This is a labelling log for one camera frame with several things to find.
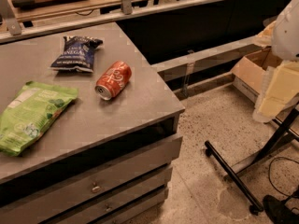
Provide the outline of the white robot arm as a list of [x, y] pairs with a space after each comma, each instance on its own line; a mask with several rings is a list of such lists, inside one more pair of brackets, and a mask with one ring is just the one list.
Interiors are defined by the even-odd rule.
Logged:
[[253, 118], [269, 122], [299, 93], [299, 0], [278, 15], [271, 37], [271, 50], [282, 62], [263, 75]]

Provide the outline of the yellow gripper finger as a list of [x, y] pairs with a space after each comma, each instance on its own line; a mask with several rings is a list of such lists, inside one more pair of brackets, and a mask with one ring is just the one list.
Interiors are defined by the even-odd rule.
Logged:
[[253, 119], [266, 123], [284, 109], [299, 92], [299, 62], [283, 61], [278, 67], [268, 67], [262, 90], [253, 111]]

